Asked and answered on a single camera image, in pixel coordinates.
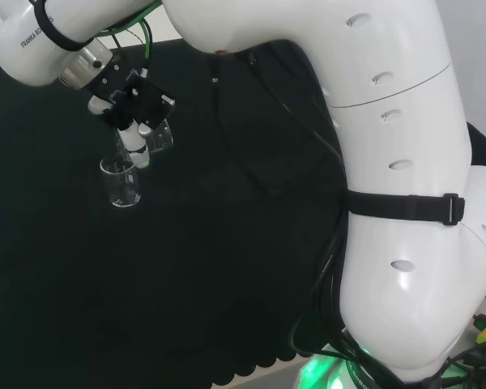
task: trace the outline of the black tablecloth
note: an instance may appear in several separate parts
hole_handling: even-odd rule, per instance
[[[258,60],[334,141],[295,48],[263,46]],[[343,177],[244,64],[227,56],[221,68],[222,129],[207,56],[155,46],[151,78],[177,95],[175,147],[140,172],[142,200],[126,210],[104,195],[112,132],[87,111],[89,94],[0,70],[0,389],[203,389],[295,357],[287,334]],[[471,131],[482,163],[486,139]],[[300,338],[325,343],[309,320]]]

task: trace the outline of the white wall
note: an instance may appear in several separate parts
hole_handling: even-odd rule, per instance
[[[467,120],[486,135],[486,0],[437,0],[454,59]],[[155,41],[179,38],[164,8],[147,18]],[[140,28],[132,30],[143,38]],[[119,36],[123,45],[137,45],[134,36]],[[111,38],[105,38],[114,47]]]
[[[157,41],[170,41],[172,39],[178,39],[180,36],[178,32],[174,29],[169,21],[168,16],[165,14],[164,8],[161,6],[156,11],[153,11],[147,18],[147,22],[151,25],[151,30],[153,32],[153,40]],[[132,32],[140,36],[140,38],[144,41],[144,35],[140,27],[133,26],[130,29]],[[129,34],[128,32],[123,32],[117,36],[121,45],[129,46],[129,45],[140,45],[139,40]],[[114,48],[115,44],[113,43],[112,38],[101,38],[101,40],[109,47]]]
[[[486,0],[437,0],[467,120],[486,135]]]

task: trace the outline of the black strap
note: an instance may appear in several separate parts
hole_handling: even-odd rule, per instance
[[[84,43],[79,43],[67,38],[54,27],[47,16],[47,12],[45,11],[45,3],[47,0],[29,1],[34,6],[34,15],[36,16],[36,20],[40,25],[41,31],[43,31],[52,42],[62,49],[66,51],[80,51],[83,47],[88,46],[90,42],[93,41],[94,38]]]
[[[457,225],[464,217],[465,204],[463,198],[453,193],[430,197],[347,191],[349,212],[383,219],[437,221],[444,225]]]

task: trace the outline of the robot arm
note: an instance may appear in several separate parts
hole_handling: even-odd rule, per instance
[[[45,9],[61,34],[86,42],[150,2],[48,0]],[[467,198],[455,226],[349,214],[340,304],[348,331],[405,382],[435,374],[486,295],[486,168],[470,169],[466,120],[434,0],[164,6],[178,32],[207,53],[297,43],[326,98],[350,190]],[[19,81],[46,85],[76,61],[92,63],[90,53],[65,51],[39,33],[29,0],[0,0],[0,15],[0,65]],[[100,46],[89,51],[100,53]],[[84,84],[98,75],[86,69]],[[132,125],[122,130],[126,142],[137,143]]]
[[[163,91],[155,97],[160,91],[148,81],[141,81],[138,69],[127,63],[127,58],[114,57],[93,37],[153,1],[0,0],[4,20],[0,27],[2,69],[31,86],[43,86],[59,78],[75,89],[89,88],[94,94],[90,110],[94,114],[107,112],[105,120],[118,132],[130,159],[139,168],[149,164],[145,136],[151,136],[173,101]],[[137,84],[139,90],[126,94],[124,88],[129,83]]]
[[[81,43],[150,3],[152,0],[50,0],[45,10],[63,36]],[[66,51],[51,41],[41,31],[34,8],[30,0],[0,0],[0,16],[6,17],[0,27],[0,66],[22,83],[42,86],[61,75],[79,51]]]

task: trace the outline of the green cable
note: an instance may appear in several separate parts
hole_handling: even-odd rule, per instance
[[[96,35],[96,37],[111,36],[113,34],[118,34],[119,32],[123,32],[128,28],[133,27],[135,24],[139,23],[142,19],[144,19],[149,14],[151,14],[154,10],[156,10],[161,5],[162,5],[162,0],[157,0],[153,4],[151,4],[148,8],[144,9],[140,14],[138,14],[135,18],[133,18],[133,20],[131,20],[126,25],[119,28],[115,28],[110,31],[100,32],[99,34]]]
[[[146,25],[141,21],[139,22],[140,28],[144,31],[144,38],[146,39],[146,59],[150,57],[151,50],[151,40],[149,39],[149,32],[147,31]]]

